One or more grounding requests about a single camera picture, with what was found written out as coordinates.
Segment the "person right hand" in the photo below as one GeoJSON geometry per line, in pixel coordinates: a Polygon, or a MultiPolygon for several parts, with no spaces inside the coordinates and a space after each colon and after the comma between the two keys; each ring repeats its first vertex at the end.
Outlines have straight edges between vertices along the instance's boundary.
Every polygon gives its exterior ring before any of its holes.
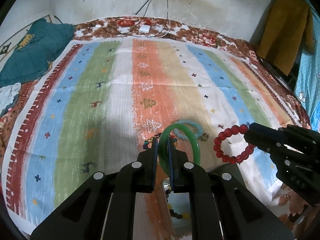
{"type": "Polygon", "coordinates": [[[287,205],[287,207],[289,208],[289,214],[282,214],[278,218],[290,229],[298,228],[305,231],[319,211],[319,206],[312,207],[311,211],[307,215],[304,215],[304,219],[302,220],[302,222],[299,225],[296,223],[296,226],[294,226],[293,223],[289,220],[289,215],[302,215],[304,207],[309,206],[309,204],[291,189],[289,189],[287,193],[280,197],[278,204],[279,206],[287,205]]]}

